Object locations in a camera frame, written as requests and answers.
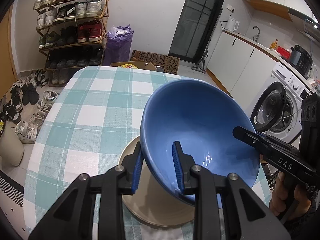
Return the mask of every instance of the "table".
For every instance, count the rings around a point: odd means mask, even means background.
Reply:
[[[105,173],[117,165],[125,146],[140,134],[146,102],[161,85],[186,77],[140,69],[89,66],[65,86],[41,127],[24,187],[28,232],[80,174]],[[271,198],[260,166],[255,193]],[[100,196],[97,196],[93,239],[97,239]],[[157,230],[138,222],[124,206],[126,239],[192,239],[193,224]]]

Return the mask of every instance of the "tablecloth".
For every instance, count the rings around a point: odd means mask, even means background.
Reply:
[[[178,75],[140,69],[89,66],[65,86],[41,127],[24,188],[28,232],[80,174],[105,173],[117,165],[125,146],[140,133],[146,102],[161,85]],[[271,198],[260,166],[252,188],[268,205]],[[93,239],[97,239],[97,196]],[[138,222],[124,206],[126,239],[192,239],[193,224],[158,230]]]

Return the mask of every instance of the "metal bolt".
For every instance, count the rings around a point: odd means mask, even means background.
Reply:
[[[80,174],[79,175],[79,180],[87,180],[88,179],[88,177],[89,177],[89,175],[88,174],[86,174],[86,173],[82,173],[82,174]]]
[[[124,170],[124,166],[122,166],[122,165],[117,165],[117,166],[115,167],[115,170],[116,170],[116,171],[123,171],[123,170]]]
[[[238,177],[238,175],[235,174],[235,173],[230,173],[230,174],[229,174],[229,178],[230,178],[231,180],[237,180],[239,177]]]
[[[192,166],[192,169],[193,169],[194,171],[197,171],[197,172],[198,172],[198,171],[201,171],[202,167],[201,167],[200,165],[197,165],[197,164],[196,164],[196,165],[193,165],[193,166]]]

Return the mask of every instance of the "human hand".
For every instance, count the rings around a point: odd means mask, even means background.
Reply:
[[[286,209],[284,201],[288,197],[288,190],[283,185],[284,177],[285,174],[279,171],[278,178],[276,179],[276,187],[272,192],[272,199],[269,203],[269,208],[275,216],[278,216]],[[288,220],[301,217],[307,213],[311,205],[311,201],[307,198],[307,190],[303,186],[298,184],[294,189],[293,195],[294,198],[299,201],[299,204]]]

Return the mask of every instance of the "purple trash bag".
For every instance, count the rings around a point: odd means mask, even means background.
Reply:
[[[107,46],[103,65],[110,66],[114,62],[129,61],[129,54],[134,30],[126,27],[112,27],[107,34]]]

